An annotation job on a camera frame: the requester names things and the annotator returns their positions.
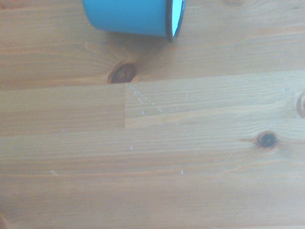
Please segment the black mug rim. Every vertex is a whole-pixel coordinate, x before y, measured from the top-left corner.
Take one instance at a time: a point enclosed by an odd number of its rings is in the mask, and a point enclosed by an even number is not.
[[[182,0],[180,18],[179,18],[178,27],[176,29],[175,34],[173,34],[173,1],[174,0],[166,0],[166,22],[165,23],[166,23],[166,37],[169,42],[174,42],[179,36],[186,0]]]

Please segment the wood grain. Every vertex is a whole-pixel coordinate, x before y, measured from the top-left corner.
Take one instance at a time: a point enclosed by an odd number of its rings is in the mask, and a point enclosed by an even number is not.
[[[188,0],[168,44],[0,0],[0,229],[305,228],[304,8]]]

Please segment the mug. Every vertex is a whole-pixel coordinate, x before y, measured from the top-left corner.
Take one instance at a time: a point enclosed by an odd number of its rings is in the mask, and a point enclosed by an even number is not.
[[[83,0],[99,30],[166,37],[179,35],[186,0]]]

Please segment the wood knot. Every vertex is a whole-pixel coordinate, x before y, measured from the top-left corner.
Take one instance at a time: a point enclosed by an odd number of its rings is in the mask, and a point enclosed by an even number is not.
[[[297,99],[296,111],[301,118],[305,118],[305,92],[303,92]]]
[[[262,148],[273,148],[277,143],[277,138],[273,132],[266,131],[257,137],[257,143]]]
[[[133,63],[118,64],[108,76],[108,83],[130,83],[136,75]]]

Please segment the wooden surface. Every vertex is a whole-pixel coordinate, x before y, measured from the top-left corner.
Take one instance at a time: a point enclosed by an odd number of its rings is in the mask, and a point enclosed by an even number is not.
[[[173,44],[0,9],[0,229],[305,228],[305,1],[188,0]]]

